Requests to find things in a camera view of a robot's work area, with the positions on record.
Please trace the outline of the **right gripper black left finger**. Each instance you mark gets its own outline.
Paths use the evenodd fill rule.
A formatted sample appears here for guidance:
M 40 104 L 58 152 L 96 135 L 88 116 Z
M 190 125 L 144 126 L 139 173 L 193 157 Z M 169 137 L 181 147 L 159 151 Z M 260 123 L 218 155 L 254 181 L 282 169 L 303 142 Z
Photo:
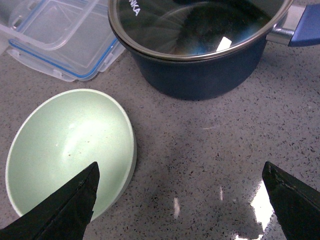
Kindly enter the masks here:
M 100 180 L 95 161 L 0 231 L 2 240 L 81 240 L 91 222 Z

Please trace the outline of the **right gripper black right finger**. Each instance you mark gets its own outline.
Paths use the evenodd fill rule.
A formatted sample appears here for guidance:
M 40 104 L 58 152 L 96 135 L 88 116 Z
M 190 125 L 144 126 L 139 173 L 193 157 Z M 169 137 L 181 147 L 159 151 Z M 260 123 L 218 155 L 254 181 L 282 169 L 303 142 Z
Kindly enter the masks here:
M 318 240 L 320 192 L 269 161 L 262 179 L 286 239 Z

